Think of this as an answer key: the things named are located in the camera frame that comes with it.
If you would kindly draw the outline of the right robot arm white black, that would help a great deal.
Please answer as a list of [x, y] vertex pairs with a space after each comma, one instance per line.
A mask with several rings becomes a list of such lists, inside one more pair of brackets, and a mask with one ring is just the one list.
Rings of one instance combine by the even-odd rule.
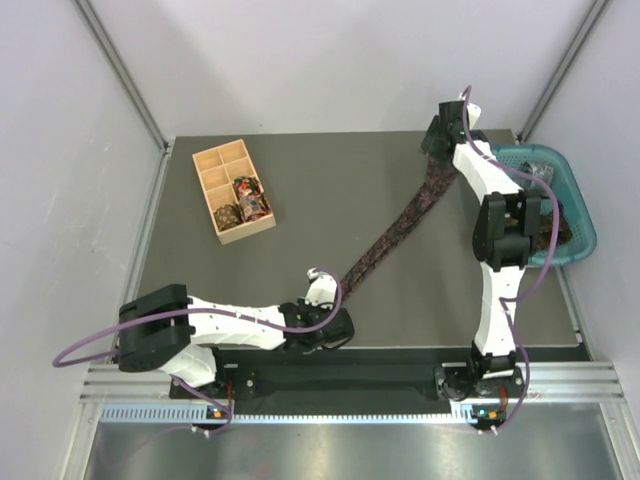
[[462, 401], [487, 396], [503, 382], [521, 377], [516, 367], [512, 326], [515, 305], [509, 300], [535, 252], [541, 197], [528, 193], [489, 158], [482, 135], [468, 137], [470, 113], [462, 99], [442, 102], [421, 143], [424, 153], [461, 174], [479, 202], [472, 251], [482, 272], [480, 320], [463, 369], [449, 370], [441, 380], [443, 396]]

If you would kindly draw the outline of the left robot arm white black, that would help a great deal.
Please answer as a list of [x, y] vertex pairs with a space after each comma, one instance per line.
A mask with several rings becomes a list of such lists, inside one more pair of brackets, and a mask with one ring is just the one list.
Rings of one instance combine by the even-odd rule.
[[335, 308], [328, 293], [263, 308], [206, 302], [170, 284], [141, 296], [119, 310], [121, 325], [142, 317], [187, 309], [187, 314], [136, 325], [119, 334], [122, 372], [160, 370], [181, 378], [205, 396], [226, 387], [227, 374], [216, 349], [244, 346], [262, 350], [311, 353], [336, 349], [355, 335], [350, 314]]

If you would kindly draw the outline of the dark purple patterned tie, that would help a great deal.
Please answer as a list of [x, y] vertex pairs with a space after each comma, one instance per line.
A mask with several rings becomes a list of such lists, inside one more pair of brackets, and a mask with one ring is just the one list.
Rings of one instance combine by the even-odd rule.
[[428, 158], [426, 177], [420, 188], [400, 215], [342, 277], [343, 301], [419, 226], [453, 185], [456, 176], [457, 171], [451, 164]]

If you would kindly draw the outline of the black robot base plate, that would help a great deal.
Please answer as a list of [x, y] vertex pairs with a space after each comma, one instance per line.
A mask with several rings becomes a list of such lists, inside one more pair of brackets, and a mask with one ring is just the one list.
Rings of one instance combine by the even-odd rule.
[[[442, 395], [441, 380], [447, 371], [463, 369], [469, 356], [465, 348], [223, 350], [223, 381], [198, 390], [233, 400], [236, 413], [244, 415], [446, 413], [453, 400]], [[521, 375], [464, 400], [502, 403], [522, 387]]]

